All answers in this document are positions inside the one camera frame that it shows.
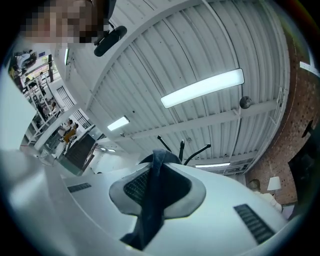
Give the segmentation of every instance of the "black bar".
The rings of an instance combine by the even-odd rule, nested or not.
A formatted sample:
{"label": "black bar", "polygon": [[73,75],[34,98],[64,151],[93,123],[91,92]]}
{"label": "black bar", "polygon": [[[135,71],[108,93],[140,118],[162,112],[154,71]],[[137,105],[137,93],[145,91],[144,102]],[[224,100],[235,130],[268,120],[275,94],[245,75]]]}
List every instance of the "black bar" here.
{"label": "black bar", "polygon": [[49,54],[48,56],[48,62],[49,62],[49,76],[50,76],[50,82],[52,83],[54,81],[54,72],[52,68],[52,55]]}
{"label": "black bar", "polygon": [[87,189],[90,187],[91,187],[91,185],[89,183],[82,183],[79,185],[68,186],[67,189],[69,190],[70,193],[74,193],[74,192],[84,190],[84,189]]}
{"label": "black bar", "polygon": [[185,162],[184,162],[184,166],[187,165],[187,163],[189,163],[189,161],[194,158],[196,155],[200,154],[202,151],[205,151],[206,149],[211,148],[211,144],[207,144],[206,146],[204,146],[203,148],[201,148],[200,150],[198,150],[197,152],[193,153]]}
{"label": "black bar", "polygon": [[306,126],[306,128],[305,128],[305,130],[304,130],[304,132],[303,132],[303,134],[302,134],[302,136],[301,136],[301,138],[304,138],[308,133],[310,133],[310,135],[312,134],[312,132],[314,131],[314,130],[312,129],[312,122],[313,122],[313,120],[311,120],[311,121],[308,123],[308,125]]}
{"label": "black bar", "polygon": [[247,204],[238,205],[233,208],[259,245],[275,234],[275,232]]}
{"label": "black bar", "polygon": [[180,152],[179,152],[179,159],[182,162],[182,159],[184,158],[184,149],[185,149],[185,141],[181,140],[180,142]]}
{"label": "black bar", "polygon": [[158,135],[157,139],[158,139],[159,141],[161,141],[161,143],[165,146],[165,148],[166,148],[167,150],[169,150],[170,152],[172,152],[171,149],[167,146],[167,144],[164,142],[164,140],[161,138],[160,135]]}

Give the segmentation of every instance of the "wall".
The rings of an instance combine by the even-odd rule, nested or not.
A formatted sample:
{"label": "wall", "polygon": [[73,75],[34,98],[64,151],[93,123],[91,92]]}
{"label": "wall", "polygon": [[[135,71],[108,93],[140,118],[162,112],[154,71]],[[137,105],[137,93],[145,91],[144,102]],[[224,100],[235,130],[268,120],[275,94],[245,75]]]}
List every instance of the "wall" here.
{"label": "wall", "polygon": [[19,150],[36,110],[19,91],[8,71],[0,71],[0,149]]}
{"label": "wall", "polygon": [[115,153],[103,153],[99,161],[96,163],[93,169],[94,173],[107,173],[123,168],[129,168],[139,163],[140,154],[115,154]]}
{"label": "wall", "polygon": [[279,176],[282,188],[277,192],[280,204],[297,201],[296,187],[288,162],[298,153],[310,135],[301,138],[307,124],[313,120],[312,128],[319,121],[319,79],[313,73],[300,68],[300,62],[309,64],[309,56],[296,42],[297,37],[285,32],[290,57],[290,89],[287,106],[269,148],[255,166],[246,174],[247,183],[260,180],[261,192],[267,191],[270,177]]}
{"label": "wall", "polygon": [[105,154],[101,150],[95,149],[94,152],[94,158],[89,163],[88,167],[92,170],[96,169],[98,162],[100,161],[101,157]]}
{"label": "wall", "polygon": [[227,175],[228,178],[231,178],[237,182],[240,182],[242,185],[246,186],[246,176],[242,174],[234,174],[234,175]]}

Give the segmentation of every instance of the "dark blue cloth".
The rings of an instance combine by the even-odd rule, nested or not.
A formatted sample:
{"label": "dark blue cloth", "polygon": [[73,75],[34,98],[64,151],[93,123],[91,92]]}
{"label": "dark blue cloth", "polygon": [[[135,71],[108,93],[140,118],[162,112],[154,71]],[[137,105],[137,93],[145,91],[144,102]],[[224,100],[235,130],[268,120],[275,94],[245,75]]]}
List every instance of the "dark blue cloth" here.
{"label": "dark blue cloth", "polygon": [[147,187],[142,203],[141,213],[137,218],[134,231],[126,234],[121,241],[143,250],[154,238],[164,224],[164,179],[161,167],[163,163],[182,164],[179,158],[165,149],[155,149],[153,154],[141,163],[150,163],[152,167],[148,174]]}

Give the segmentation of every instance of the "lampshade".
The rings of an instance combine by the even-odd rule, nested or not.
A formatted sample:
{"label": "lampshade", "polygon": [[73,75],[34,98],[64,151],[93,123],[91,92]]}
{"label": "lampshade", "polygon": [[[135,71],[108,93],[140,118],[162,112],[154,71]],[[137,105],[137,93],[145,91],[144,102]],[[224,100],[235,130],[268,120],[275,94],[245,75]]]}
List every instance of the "lampshade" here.
{"label": "lampshade", "polygon": [[277,177],[271,177],[269,180],[269,185],[267,190],[280,190],[281,189],[281,181],[280,178]]}

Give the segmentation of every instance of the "gray fabric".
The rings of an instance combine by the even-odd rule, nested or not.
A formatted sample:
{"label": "gray fabric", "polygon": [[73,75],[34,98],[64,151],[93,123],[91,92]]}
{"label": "gray fabric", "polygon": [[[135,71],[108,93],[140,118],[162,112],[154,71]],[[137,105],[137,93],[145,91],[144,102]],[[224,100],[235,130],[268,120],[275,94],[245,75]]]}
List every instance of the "gray fabric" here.
{"label": "gray fabric", "polygon": [[[164,218],[175,219],[191,215],[202,204],[206,197],[206,188],[204,184],[194,176],[180,171],[176,167],[169,166],[168,164],[164,164],[162,167],[178,173],[191,182],[191,188],[187,195],[164,209]],[[139,216],[141,213],[142,207],[125,193],[124,187],[126,184],[147,172],[150,168],[151,164],[111,185],[109,196],[121,213],[134,216]]]}
{"label": "gray fabric", "polygon": [[206,187],[199,179],[180,171],[178,168],[173,166],[168,166],[167,164],[166,166],[188,178],[191,181],[191,190],[184,198],[164,209],[164,218],[175,219],[187,217],[191,215],[205,200]]}
{"label": "gray fabric", "polygon": [[111,185],[109,189],[110,199],[121,213],[135,216],[138,216],[140,214],[141,206],[126,195],[124,191],[124,186],[130,181],[134,180],[139,175],[149,170],[150,167],[151,164],[147,165],[146,167],[140,170],[137,170],[136,172],[126,177],[123,177],[120,180],[117,180],[115,183]]}

